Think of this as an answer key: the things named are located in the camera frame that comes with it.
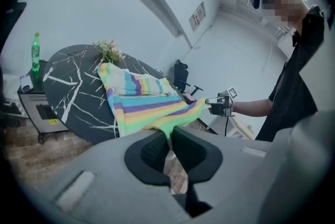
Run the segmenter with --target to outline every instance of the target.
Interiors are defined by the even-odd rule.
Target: person
[[[262,0],[263,9],[296,31],[292,37],[294,51],[268,99],[253,102],[234,102],[232,111],[252,116],[267,116],[257,140],[273,141],[276,133],[296,125],[317,111],[313,98],[299,75],[300,70],[323,42],[324,27],[333,20],[319,6],[308,7],[305,0]]]

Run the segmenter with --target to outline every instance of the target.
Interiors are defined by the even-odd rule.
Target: table
[[[115,63],[118,67],[163,78],[147,64],[127,54],[124,56],[122,61]],[[53,112],[78,137],[93,144],[119,138],[106,90],[97,74],[102,62],[105,61],[99,58],[93,45],[69,46],[50,58],[43,77],[44,91]]]

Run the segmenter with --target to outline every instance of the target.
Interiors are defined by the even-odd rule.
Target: yellow sticker
[[[50,122],[51,125],[56,125],[56,124],[58,124],[58,122],[57,122],[56,119],[51,119],[51,120],[49,120],[49,122]]]

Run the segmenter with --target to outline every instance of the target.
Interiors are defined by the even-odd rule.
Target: striped cloth
[[[121,137],[154,128],[170,144],[173,128],[196,120],[204,109],[204,98],[187,105],[166,78],[131,73],[111,63],[101,64],[98,74]]]

